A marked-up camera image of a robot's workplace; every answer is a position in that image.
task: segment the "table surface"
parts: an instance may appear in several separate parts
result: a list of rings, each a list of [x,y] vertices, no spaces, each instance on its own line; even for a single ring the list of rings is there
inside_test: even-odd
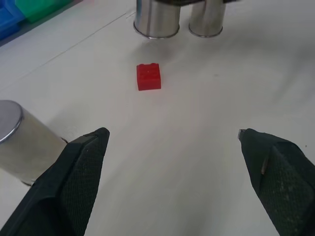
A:
[[[111,132],[89,236],[276,236],[251,187],[240,128],[315,163],[315,1],[229,4],[220,36],[150,41],[135,0],[85,0],[0,48],[0,99],[67,140]],[[160,64],[162,89],[137,90]],[[0,171],[0,227],[27,188]]]

